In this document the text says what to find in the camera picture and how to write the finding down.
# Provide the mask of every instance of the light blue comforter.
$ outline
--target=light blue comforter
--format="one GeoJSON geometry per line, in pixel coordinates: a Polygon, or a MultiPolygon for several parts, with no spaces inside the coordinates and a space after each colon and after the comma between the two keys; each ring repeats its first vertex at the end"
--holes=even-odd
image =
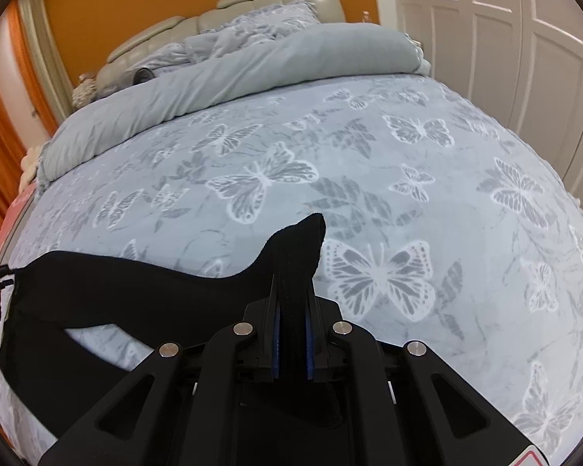
{"type": "MultiPolygon", "coordinates": [[[[316,294],[381,341],[425,341],[560,465],[583,437],[583,214],[431,79],[318,80],[142,132],[56,181],[10,264],[60,249],[227,276],[312,212],[316,294]]],[[[150,352],[113,326],[70,333],[125,369],[150,352]]],[[[53,442],[1,374],[0,420],[33,462],[53,442]]]]}

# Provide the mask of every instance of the upholstered headboard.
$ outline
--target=upholstered headboard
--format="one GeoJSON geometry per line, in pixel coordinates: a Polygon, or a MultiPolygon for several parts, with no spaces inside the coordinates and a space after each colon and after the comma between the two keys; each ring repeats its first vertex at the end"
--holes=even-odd
{"type": "MultiPolygon", "coordinates": [[[[201,30],[217,28],[231,19],[274,3],[291,3],[296,0],[219,0],[216,9],[198,17],[175,16],[154,24],[122,43],[108,56],[106,65],[97,75],[98,89],[117,79],[129,67],[138,63],[160,47],[180,42],[198,35],[201,30]]],[[[345,22],[346,17],[339,0],[310,0],[315,4],[318,18],[323,23],[345,22]]]]}

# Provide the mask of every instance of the bed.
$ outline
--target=bed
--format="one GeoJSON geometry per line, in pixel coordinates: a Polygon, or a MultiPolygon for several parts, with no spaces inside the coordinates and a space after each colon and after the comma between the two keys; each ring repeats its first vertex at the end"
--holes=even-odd
{"type": "MultiPolygon", "coordinates": [[[[117,48],[98,84],[168,43],[297,1],[221,0],[169,19],[117,48]]],[[[68,119],[44,148],[10,265],[60,249],[228,276],[321,212],[316,294],[381,341],[425,341],[560,465],[583,437],[578,201],[516,135],[423,76],[410,39],[311,1],[322,24],[68,119]]],[[[68,333],[125,370],[152,351],[112,324],[68,333]]],[[[55,441],[1,372],[0,423],[31,464],[55,441]]]]}

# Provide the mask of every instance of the stuffed animal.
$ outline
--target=stuffed animal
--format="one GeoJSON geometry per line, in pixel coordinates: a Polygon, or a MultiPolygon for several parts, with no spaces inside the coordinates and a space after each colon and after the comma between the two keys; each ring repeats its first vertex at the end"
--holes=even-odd
{"type": "Polygon", "coordinates": [[[37,166],[39,164],[39,156],[41,155],[42,145],[31,147],[28,153],[22,158],[20,168],[22,168],[22,177],[20,178],[19,194],[28,187],[28,185],[37,176],[37,166]]]}
{"type": "Polygon", "coordinates": [[[83,79],[81,84],[73,90],[73,107],[79,110],[93,101],[97,94],[95,79],[83,79]]]}

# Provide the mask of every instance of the white wardrobe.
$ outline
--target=white wardrobe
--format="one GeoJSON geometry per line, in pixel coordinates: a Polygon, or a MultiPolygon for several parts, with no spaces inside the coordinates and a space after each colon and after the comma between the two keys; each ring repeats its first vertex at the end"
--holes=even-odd
{"type": "Polygon", "coordinates": [[[396,0],[432,76],[529,143],[583,201],[583,11],[575,0],[396,0]]]}

